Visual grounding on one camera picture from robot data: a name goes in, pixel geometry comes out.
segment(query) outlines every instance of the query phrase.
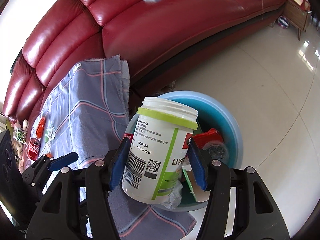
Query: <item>blue plastic basin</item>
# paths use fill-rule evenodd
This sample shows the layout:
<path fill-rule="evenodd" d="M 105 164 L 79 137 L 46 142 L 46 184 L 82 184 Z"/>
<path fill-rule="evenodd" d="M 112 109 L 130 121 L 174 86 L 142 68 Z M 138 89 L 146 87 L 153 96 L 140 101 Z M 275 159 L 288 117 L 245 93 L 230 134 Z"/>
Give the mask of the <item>blue plastic basin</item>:
<path fill-rule="evenodd" d="M 198 119 L 203 128 L 203 124 L 209 128 L 218 130 L 224 140 L 229 152 L 228 166 L 240 169 L 243 158 L 243 141 L 236 119 L 220 102 L 205 94 L 193 91 L 174 91 L 159 96 L 175 102 L 191 106 L 198 111 Z M 126 133 L 134 133 L 138 121 L 138 114 L 131 119 Z M 207 206 L 207 201 L 202 203 L 187 203 L 179 205 L 173 212 L 193 211 Z"/>

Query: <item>red object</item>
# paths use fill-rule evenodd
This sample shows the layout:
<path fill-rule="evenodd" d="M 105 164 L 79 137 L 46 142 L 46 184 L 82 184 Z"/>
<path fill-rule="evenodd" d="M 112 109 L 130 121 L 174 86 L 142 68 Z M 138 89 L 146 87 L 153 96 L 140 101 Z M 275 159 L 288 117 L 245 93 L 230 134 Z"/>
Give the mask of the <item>red object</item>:
<path fill-rule="evenodd" d="M 40 150 L 40 141 L 37 138 L 31 138 L 28 146 L 28 158 L 36 161 Z"/>
<path fill-rule="evenodd" d="M 43 134 L 43 130 L 44 130 L 44 125 L 45 125 L 45 118 L 42 117 L 39 121 L 39 124 L 37 126 L 37 129 L 36 129 L 36 136 L 38 139 L 40 139 L 42 137 L 42 134 Z"/>
<path fill-rule="evenodd" d="M 41 106 L 75 63 L 117 54 L 129 64 L 132 109 L 145 96 L 276 20 L 285 1 L 264 0 L 262 7 L 262 0 L 58 0 L 14 63 L 3 112 L 11 121 L 28 119 L 30 138 Z M 212 43 L 184 52 L 215 34 Z"/>
<path fill-rule="evenodd" d="M 189 148 L 189 139 L 192 137 L 192 133 L 187 133 L 186 138 L 183 143 L 182 149 L 188 149 Z"/>
<path fill-rule="evenodd" d="M 133 134 L 132 133 L 124 133 L 123 138 L 127 137 L 130 139 L 130 141 L 132 142 L 132 138 L 133 138 Z"/>
<path fill-rule="evenodd" d="M 222 136 L 214 128 L 211 128 L 209 131 L 205 133 L 195 135 L 193 139 L 195 140 L 195 143 L 199 149 L 202 149 L 208 142 L 211 141 L 218 141 L 223 143 Z"/>

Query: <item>gray plaid cloth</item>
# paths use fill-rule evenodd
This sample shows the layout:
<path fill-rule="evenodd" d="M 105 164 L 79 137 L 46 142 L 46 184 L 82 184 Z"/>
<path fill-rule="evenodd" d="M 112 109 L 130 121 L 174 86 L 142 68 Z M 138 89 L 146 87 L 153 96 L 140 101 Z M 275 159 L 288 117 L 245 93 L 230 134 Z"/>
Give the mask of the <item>gray plaid cloth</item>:
<path fill-rule="evenodd" d="M 51 146 L 53 157 L 74 151 L 79 159 L 70 167 L 86 168 L 119 147 L 129 123 L 128 99 L 129 68 L 120 56 L 79 62 L 50 93 L 31 135 L 44 116 L 45 129 L 52 123 L 56 130 Z M 39 156 L 46 153 L 44 148 L 43 136 Z M 84 189 L 80 196 L 85 199 Z M 110 192 L 108 200 L 122 240 L 178 240 L 196 224 L 187 212 L 168 212 L 133 200 L 121 186 Z M 87 233 L 92 237 L 90 225 Z"/>

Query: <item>ball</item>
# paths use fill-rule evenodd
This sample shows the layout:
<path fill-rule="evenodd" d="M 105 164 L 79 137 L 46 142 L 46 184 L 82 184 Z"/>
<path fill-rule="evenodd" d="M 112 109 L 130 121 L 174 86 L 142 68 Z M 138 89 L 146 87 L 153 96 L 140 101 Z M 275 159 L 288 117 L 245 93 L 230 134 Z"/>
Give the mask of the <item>ball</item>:
<path fill-rule="evenodd" d="M 286 29 L 286 28 L 289 27 L 289 21 L 288 21 L 288 19 L 287 19 L 286 17 L 282 16 L 282 15 L 278 18 L 277 22 L 278 22 L 278 25 L 279 25 L 281 28 Z"/>

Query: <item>red soda can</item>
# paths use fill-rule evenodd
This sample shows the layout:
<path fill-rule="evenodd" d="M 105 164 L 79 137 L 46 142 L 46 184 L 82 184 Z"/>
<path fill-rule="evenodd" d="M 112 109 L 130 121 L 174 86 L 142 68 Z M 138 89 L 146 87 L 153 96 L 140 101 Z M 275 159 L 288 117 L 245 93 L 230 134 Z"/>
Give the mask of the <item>red soda can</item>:
<path fill-rule="evenodd" d="M 30 138 L 28 158 L 30 160 L 36 161 L 38 158 L 39 150 L 40 150 L 40 141 L 37 138 Z"/>

